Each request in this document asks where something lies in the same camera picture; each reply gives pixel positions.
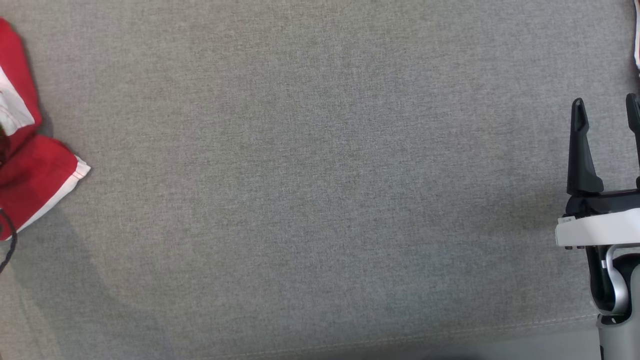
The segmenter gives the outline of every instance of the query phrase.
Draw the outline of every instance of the black cable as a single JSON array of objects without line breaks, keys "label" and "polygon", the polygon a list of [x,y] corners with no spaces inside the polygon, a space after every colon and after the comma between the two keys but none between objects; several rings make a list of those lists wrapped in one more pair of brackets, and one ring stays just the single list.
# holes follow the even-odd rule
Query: black cable
[{"label": "black cable", "polygon": [[13,252],[15,251],[15,244],[18,243],[18,234],[15,231],[15,226],[13,226],[13,222],[9,216],[4,212],[4,210],[0,209],[0,215],[6,220],[6,223],[9,224],[9,229],[11,229],[11,245],[9,246],[9,251],[6,253],[4,257],[4,261],[0,263],[0,273],[4,270],[4,267],[9,263],[11,257],[13,256]]}]

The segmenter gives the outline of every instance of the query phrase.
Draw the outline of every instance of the red cloth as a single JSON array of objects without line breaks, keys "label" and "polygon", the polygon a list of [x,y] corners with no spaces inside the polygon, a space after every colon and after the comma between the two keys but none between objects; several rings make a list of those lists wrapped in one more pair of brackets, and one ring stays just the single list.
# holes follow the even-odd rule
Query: red cloth
[{"label": "red cloth", "polygon": [[[9,148],[5,149],[6,161],[0,167],[0,208],[16,229],[22,229],[70,192],[89,167],[61,142],[36,134],[42,116],[22,41],[9,23],[0,18],[0,76],[2,72],[0,116],[4,117],[0,120],[5,121],[3,129],[9,135]],[[14,106],[7,105],[9,100],[3,103],[2,96],[11,96]],[[23,106],[20,99],[33,118],[32,124],[16,120]],[[17,127],[14,133],[7,132],[11,124]],[[4,226],[0,241],[10,235]]]}]

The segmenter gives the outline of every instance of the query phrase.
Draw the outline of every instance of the stitching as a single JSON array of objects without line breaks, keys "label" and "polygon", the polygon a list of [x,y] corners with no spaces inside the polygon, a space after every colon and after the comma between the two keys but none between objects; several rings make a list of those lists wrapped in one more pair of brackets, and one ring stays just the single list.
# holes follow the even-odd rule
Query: stitching
[{"label": "stitching", "polygon": [[383,338],[376,340],[365,340],[365,341],[355,341],[352,343],[338,343],[331,345],[318,345],[313,347],[301,347],[301,348],[289,348],[283,350],[272,350],[272,351],[262,351],[262,352],[246,352],[243,354],[234,354],[234,355],[224,355],[220,356],[221,359],[230,359],[230,358],[238,358],[238,357],[271,357],[277,356],[278,354],[284,353],[312,353],[312,352],[322,352],[325,350],[337,350],[337,349],[347,349],[347,348],[357,348],[357,347],[366,347],[368,345],[373,344],[385,344],[385,343],[410,343],[417,342],[424,339],[435,338],[441,335],[451,335],[451,334],[463,334],[463,333],[473,333],[473,332],[481,332],[487,330],[500,330],[500,329],[509,329],[509,328],[527,328],[534,329],[537,327],[545,327],[545,326],[553,326],[559,325],[560,322],[564,323],[572,323],[572,322],[583,322],[592,320],[594,316],[598,314],[589,314],[589,315],[581,315],[581,316],[572,316],[568,318],[556,318],[551,320],[542,320],[536,322],[527,322],[527,323],[516,323],[512,325],[496,325],[489,327],[476,327],[474,329],[462,329],[462,330],[453,330],[453,331],[439,331],[439,332],[430,332],[426,334],[420,335],[412,335],[412,336],[400,336],[396,338]]}]

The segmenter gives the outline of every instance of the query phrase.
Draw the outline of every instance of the gray fabric surface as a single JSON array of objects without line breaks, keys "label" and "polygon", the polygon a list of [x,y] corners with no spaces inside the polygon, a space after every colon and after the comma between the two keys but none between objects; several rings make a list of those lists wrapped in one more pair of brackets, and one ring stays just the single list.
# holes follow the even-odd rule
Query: gray fabric surface
[{"label": "gray fabric surface", "polygon": [[93,170],[0,276],[12,359],[322,357],[593,326],[570,105],[638,173],[632,1],[0,0]]}]

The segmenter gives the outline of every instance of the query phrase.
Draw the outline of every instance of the robotic arm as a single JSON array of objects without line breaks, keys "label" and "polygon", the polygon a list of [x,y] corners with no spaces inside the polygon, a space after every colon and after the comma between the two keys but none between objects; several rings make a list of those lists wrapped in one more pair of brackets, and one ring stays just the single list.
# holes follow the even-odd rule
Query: robotic arm
[{"label": "robotic arm", "polygon": [[[636,134],[640,162],[640,105],[627,95],[629,128]],[[573,102],[565,214],[556,243],[585,249],[591,296],[600,311],[597,327],[603,360],[640,359],[640,253],[614,257],[616,250],[640,247],[640,177],[636,189],[604,192],[596,175],[582,99]]]}]

